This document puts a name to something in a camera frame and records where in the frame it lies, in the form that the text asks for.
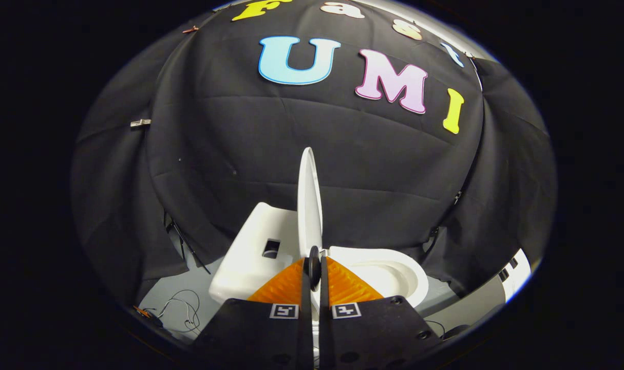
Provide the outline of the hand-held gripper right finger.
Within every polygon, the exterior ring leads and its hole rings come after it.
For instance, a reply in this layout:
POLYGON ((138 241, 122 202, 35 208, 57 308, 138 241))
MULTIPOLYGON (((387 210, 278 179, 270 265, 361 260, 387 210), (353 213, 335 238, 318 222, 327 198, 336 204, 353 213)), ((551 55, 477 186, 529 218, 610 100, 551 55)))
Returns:
POLYGON ((330 258, 320 265, 320 369, 404 369, 441 344, 401 295, 331 304, 330 258))

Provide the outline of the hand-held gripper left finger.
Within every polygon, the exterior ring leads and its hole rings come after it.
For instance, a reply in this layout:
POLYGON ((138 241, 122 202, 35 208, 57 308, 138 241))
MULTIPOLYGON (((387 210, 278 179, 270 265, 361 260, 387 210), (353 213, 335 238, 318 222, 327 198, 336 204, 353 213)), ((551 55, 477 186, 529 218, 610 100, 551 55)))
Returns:
POLYGON ((225 300, 191 346, 206 369, 312 369, 314 344, 307 258, 277 274, 293 288, 289 304, 225 300))

